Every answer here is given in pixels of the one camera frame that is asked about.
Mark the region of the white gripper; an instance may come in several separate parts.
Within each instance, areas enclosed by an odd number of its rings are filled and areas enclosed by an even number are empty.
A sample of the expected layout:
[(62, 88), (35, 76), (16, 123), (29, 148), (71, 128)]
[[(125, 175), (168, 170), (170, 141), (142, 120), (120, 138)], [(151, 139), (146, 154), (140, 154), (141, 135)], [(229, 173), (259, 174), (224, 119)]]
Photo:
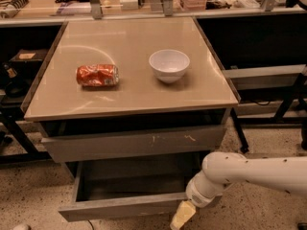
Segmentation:
[(193, 215), (196, 207), (204, 208), (216, 202), (231, 183), (217, 183), (210, 180), (204, 172), (198, 172), (188, 183), (186, 195), (188, 200), (181, 201), (170, 223), (172, 230), (179, 230)]

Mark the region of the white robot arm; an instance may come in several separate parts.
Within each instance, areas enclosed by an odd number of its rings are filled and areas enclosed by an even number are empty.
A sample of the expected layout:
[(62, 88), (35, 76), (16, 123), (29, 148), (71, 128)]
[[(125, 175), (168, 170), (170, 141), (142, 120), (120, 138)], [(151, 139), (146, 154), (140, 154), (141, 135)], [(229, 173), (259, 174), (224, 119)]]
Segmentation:
[(179, 230), (198, 208), (209, 205), (234, 183), (247, 182), (300, 196), (307, 196), (307, 159), (277, 157), (248, 159), (240, 153), (211, 152), (201, 163), (201, 170), (186, 187), (172, 218), (170, 228)]

